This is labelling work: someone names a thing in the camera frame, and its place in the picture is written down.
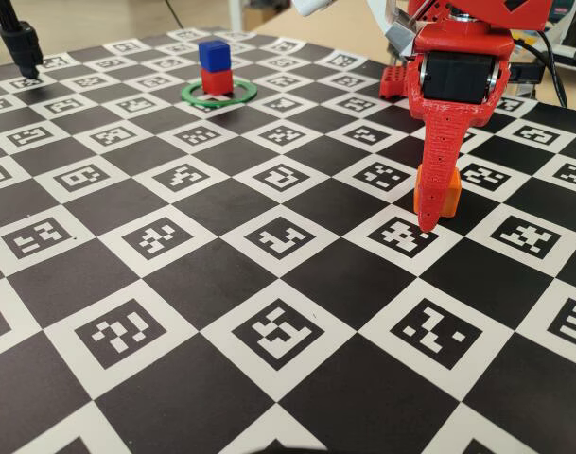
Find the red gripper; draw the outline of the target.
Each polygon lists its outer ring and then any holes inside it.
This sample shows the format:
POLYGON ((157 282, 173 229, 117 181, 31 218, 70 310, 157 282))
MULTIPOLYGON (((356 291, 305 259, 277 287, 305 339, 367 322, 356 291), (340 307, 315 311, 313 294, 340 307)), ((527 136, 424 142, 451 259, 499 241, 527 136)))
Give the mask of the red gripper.
POLYGON ((414 198, 423 232, 441 217, 465 133, 494 113, 509 81, 513 49, 509 31, 481 21, 431 23, 414 40, 423 60, 408 63, 406 81, 410 114, 425 122, 414 198))

